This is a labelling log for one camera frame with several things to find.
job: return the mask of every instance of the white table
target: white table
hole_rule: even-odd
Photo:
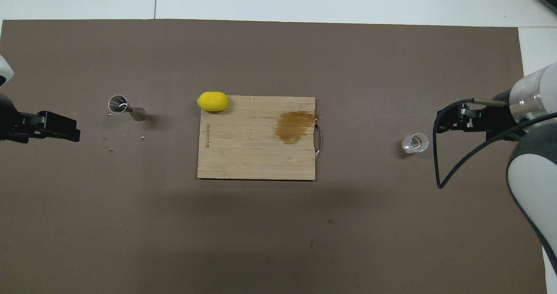
[[[557,14],[538,0],[0,0],[0,19],[153,18],[518,27],[524,74],[557,61]]]

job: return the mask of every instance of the metal handle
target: metal handle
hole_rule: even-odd
[[[315,158],[317,158],[317,155],[321,150],[321,144],[322,144],[322,131],[321,131],[321,127],[319,126],[319,122],[317,121],[317,118],[315,118],[315,129],[319,131],[319,147],[317,147],[317,149],[315,150]]]

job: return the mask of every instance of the bamboo cutting board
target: bamboo cutting board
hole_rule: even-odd
[[[314,180],[314,125],[314,97],[229,96],[201,110],[197,177]]]

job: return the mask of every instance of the metal jigger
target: metal jigger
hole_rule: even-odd
[[[131,107],[128,104],[128,100],[122,95],[114,95],[110,98],[108,102],[108,108],[113,114],[121,114],[123,112],[129,112],[130,116],[135,121],[143,121],[147,118],[147,113],[145,109],[141,107]]]

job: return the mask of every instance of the brown stain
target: brown stain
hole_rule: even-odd
[[[275,127],[275,135],[285,144],[295,144],[306,135],[308,127],[315,125],[315,115],[307,111],[291,111],[281,114]]]

